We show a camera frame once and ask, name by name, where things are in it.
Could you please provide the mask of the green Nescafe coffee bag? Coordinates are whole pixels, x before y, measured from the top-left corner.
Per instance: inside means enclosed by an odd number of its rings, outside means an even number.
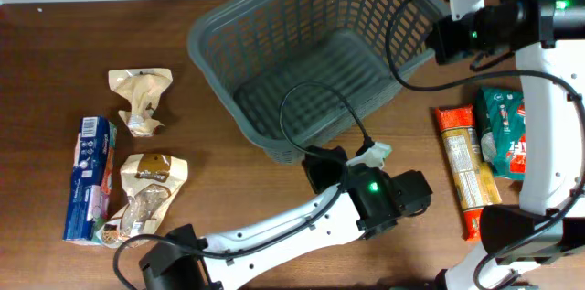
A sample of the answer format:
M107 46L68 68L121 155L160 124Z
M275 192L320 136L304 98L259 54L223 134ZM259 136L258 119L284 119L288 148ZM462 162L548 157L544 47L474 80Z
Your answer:
M483 86L476 95L474 111L482 155L493 174L523 181L527 169L523 93Z

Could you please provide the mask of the grey plastic shopping basket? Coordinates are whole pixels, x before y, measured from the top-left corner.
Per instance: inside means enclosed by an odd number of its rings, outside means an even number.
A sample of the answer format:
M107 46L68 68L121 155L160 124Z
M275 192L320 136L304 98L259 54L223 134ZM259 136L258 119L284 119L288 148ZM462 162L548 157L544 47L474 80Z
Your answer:
M449 13L442 0L231 0L195 22L187 51L243 135L290 165L389 102Z

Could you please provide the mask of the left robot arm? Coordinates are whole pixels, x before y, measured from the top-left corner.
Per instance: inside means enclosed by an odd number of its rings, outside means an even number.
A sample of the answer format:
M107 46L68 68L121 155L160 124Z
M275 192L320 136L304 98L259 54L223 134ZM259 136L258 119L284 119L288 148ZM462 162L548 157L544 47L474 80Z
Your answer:
M303 161L315 196L302 206L233 231L195 235L191 225L170 231L139 262L149 289L239 289L301 255L367 240L399 219L423 213L431 187L420 171L391 177L390 148L375 144L354 158L337 147L316 149Z

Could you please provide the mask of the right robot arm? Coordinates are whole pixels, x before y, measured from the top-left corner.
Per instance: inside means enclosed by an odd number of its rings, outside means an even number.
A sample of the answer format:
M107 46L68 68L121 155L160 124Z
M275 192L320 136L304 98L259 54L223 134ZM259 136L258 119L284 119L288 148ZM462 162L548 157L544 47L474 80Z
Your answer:
M504 289L584 250L584 0L448 0L433 26L439 63L501 48L526 108L526 172L515 205L483 210L480 243L443 274L447 289Z

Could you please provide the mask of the orange spaghetti packet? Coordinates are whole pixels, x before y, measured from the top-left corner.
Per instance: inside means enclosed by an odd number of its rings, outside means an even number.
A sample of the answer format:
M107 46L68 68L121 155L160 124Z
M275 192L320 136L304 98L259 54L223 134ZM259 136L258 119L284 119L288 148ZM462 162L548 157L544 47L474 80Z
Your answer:
M443 147L453 184L463 212L467 242L481 240L480 221L484 207L502 202L493 172L484 161L475 130L474 108L435 108Z

